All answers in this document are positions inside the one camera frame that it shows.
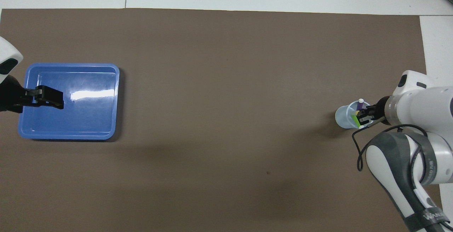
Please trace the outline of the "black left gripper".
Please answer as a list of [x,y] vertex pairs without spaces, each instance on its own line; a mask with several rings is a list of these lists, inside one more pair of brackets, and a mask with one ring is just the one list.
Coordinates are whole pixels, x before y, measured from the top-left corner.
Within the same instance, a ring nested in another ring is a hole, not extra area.
[[45,85],[25,90],[15,77],[8,75],[0,84],[0,111],[21,114],[23,97],[25,97],[25,106],[28,107],[64,108],[63,92]]

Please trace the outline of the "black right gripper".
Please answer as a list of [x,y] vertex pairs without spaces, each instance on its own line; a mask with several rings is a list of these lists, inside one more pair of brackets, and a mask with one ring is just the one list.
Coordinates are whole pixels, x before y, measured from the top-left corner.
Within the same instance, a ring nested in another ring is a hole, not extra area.
[[386,103],[388,101],[388,97],[380,98],[375,106],[364,106],[362,109],[358,111],[359,116],[359,124],[360,125],[368,125],[381,119],[380,122],[388,123],[385,117],[385,108]]

